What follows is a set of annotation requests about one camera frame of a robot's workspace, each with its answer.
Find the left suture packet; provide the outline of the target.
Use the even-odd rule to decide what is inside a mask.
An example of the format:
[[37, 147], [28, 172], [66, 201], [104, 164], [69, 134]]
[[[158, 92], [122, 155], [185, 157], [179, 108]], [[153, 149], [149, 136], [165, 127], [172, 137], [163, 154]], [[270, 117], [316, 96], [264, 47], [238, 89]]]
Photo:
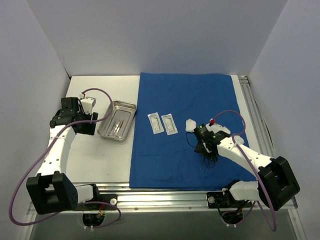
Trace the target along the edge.
[[147, 116], [148, 116], [148, 119], [149, 119], [149, 122], [150, 122], [150, 125], [152, 128], [153, 134], [155, 135], [155, 134], [163, 133], [164, 128], [161, 123], [159, 114], [157, 112], [155, 112], [155, 113], [150, 113]]

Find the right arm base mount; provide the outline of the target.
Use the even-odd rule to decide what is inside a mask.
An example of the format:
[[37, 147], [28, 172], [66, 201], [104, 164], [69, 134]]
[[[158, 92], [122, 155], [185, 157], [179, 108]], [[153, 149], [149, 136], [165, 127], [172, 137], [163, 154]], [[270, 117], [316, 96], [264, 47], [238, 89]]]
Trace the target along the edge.
[[235, 200], [228, 190], [207, 192], [206, 199], [207, 207], [216, 209], [227, 227], [236, 228], [245, 219], [244, 209], [253, 206], [252, 201]]

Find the blue surgical drape cloth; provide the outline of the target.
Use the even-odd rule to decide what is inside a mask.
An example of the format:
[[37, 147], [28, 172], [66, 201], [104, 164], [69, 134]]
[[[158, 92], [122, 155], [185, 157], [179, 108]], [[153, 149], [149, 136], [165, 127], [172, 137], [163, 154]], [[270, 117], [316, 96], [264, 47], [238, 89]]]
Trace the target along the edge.
[[[164, 132], [153, 134], [148, 114], [158, 113]], [[167, 135], [162, 115], [172, 114], [178, 133]], [[232, 133], [246, 128], [233, 79], [224, 74], [141, 73], [135, 116], [129, 186], [140, 189], [218, 191], [234, 180], [254, 181], [243, 167], [225, 157], [207, 163], [194, 151], [197, 139], [186, 120], [205, 124], [216, 118]]]

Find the aluminium right rail frame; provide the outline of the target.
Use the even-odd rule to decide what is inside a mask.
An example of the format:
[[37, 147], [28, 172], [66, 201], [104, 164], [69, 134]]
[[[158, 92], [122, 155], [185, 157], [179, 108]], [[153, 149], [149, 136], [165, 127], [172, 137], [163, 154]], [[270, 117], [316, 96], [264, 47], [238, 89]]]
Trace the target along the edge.
[[251, 149], [272, 158], [276, 158], [273, 143], [266, 122], [253, 96], [246, 76], [236, 76], [234, 87], [239, 92], [237, 102], [241, 115], [246, 122], [246, 137]]

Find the white gauze pad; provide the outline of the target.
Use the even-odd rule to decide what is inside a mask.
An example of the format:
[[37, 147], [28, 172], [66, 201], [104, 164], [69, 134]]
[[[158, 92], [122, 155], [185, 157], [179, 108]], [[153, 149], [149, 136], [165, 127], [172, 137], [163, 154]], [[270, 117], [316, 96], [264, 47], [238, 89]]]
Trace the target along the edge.
[[239, 135], [235, 135], [232, 141], [238, 145], [243, 145], [245, 143], [244, 139]]
[[186, 132], [193, 133], [194, 130], [196, 129], [196, 127], [197, 127], [197, 123], [195, 120], [189, 118], [185, 121], [185, 131]]

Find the stainless steel tray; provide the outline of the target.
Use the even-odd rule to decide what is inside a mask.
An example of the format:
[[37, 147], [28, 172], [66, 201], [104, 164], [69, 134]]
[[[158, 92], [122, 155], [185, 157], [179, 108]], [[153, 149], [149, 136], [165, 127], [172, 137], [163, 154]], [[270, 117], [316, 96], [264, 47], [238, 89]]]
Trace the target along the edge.
[[[101, 122], [97, 133], [100, 137], [112, 140], [115, 142], [123, 142], [129, 129], [131, 127], [133, 118], [137, 111], [137, 105], [134, 103], [129, 103], [120, 100], [114, 100], [112, 105], [110, 105], [105, 112], [105, 116], [110, 113], [110, 115]], [[125, 129], [122, 137], [115, 137], [113, 136], [113, 129], [115, 124], [118, 123], [120, 120], [125, 121]]]

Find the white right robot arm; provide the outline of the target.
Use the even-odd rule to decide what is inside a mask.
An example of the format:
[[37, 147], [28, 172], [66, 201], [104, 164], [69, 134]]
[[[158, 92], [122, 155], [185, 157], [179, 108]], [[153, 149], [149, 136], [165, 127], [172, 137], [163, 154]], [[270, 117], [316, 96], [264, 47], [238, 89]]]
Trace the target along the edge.
[[300, 186], [288, 162], [282, 156], [273, 158], [244, 145], [238, 135], [219, 124], [201, 124], [192, 130], [197, 139], [195, 152], [204, 157], [227, 158], [255, 176], [255, 181], [234, 180], [222, 190], [227, 206], [240, 201], [263, 202], [278, 211], [300, 192]]

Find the aluminium rail frame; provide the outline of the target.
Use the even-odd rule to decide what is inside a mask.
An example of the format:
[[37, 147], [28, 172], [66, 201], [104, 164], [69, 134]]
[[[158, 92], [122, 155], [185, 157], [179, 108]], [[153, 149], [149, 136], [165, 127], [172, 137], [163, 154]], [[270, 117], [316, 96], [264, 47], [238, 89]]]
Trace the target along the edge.
[[236, 76], [234, 87], [239, 92], [237, 102], [241, 115], [246, 122], [246, 137], [251, 149], [272, 158], [276, 158], [273, 143], [266, 122], [253, 96], [246, 76]]
[[106, 227], [87, 229], [81, 211], [63, 212], [25, 229], [23, 240], [304, 240], [306, 235], [291, 200], [276, 213], [277, 230], [270, 229], [256, 204], [238, 226], [226, 226], [213, 198], [205, 191], [130, 189], [125, 184], [101, 184], [104, 194], [117, 195], [118, 210], [107, 211]]

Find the aluminium front rail frame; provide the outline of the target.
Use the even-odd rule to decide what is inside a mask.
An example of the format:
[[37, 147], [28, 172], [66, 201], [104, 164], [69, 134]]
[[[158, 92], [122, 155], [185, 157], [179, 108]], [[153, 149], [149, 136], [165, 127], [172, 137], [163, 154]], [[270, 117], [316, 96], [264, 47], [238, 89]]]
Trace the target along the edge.
[[25, 229], [23, 240], [304, 240], [306, 235], [291, 200], [276, 213], [277, 230], [270, 229], [256, 204], [238, 226], [226, 226], [213, 198], [205, 191], [130, 189], [125, 184], [101, 184], [104, 194], [117, 195], [118, 210], [107, 211], [106, 227], [87, 229], [81, 211], [63, 212]]

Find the right suture packet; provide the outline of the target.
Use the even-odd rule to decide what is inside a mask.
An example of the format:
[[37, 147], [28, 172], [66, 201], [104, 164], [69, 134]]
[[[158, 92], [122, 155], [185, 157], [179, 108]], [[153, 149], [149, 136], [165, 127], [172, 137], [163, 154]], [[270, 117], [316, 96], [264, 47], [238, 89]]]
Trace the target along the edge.
[[161, 119], [162, 119], [162, 122], [164, 124], [166, 134], [168, 136], [175, 135], [175, 134], [178, 133], [178, 129], [176, 127], [176, 124], [174, 122], [174, 119], [173, 119], [173, 116], [172, 116], [171, 113], [170, 114], [166, 114], [166, 115], [162, 115]]

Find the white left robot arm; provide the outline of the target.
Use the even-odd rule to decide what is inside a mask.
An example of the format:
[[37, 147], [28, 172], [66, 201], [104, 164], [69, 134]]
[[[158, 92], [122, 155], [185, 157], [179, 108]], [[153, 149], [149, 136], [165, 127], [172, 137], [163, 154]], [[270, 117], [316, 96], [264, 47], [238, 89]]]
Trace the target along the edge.
[[65, 171], [73, 140], [77, 134], [95, 134], [98, 113], [93, 97], [64, 97], [51, 119], [49, 146], [36, 176], [29, 177], [26, 188], [39, 215], [76, 210], [83, 203], [88, 209], [100, 206], [101, 197], [94, 183], [75, 186]]

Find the suture packet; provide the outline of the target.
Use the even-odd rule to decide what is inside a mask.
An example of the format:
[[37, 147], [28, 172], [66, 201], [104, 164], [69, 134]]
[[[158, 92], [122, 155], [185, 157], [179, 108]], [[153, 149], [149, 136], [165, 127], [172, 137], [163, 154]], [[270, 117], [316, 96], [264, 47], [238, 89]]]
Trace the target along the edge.
[[175, 134], [178, 133], [178, 129], [176, 127], [176, 124], [174, 122], [174, 119], [173, 119], [173, 116], [172, 116], [171, 113], [170, 114], [166, 114], [166, 115], [162, 115], [161, 119], [162, 119], [162, 122], [164, 124], [166, 134], [168, 136], [175, 135]]
[[150, 125], [152, 128], [153, 134], [155, 135], [155, 134], [163, 133], [164, 128], [161, 123], [159, 114], [157, 112], [155, 112], [155, 113], [150, 113], [147, 116], [148, 116], [148, 119], [149, 119], [149, 122], [150, 122]]

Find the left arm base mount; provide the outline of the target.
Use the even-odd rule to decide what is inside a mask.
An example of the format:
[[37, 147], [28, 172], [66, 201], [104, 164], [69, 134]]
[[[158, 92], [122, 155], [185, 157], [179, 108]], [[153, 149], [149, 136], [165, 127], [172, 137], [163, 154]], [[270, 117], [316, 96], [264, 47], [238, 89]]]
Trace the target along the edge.
[[[102, 194], [97, 199], [92, 199], [82, 203], [80, 206], [84, 210], [97, 211], [97, 213], [83, 213], [80, 223], [85, 228], [100, 229], [110, 226], [121, 219], [122, 213], [117, 206], [118, 196], [116, 194]], [[107, 219], [107, 211], [117, 213], [115, 219]]]

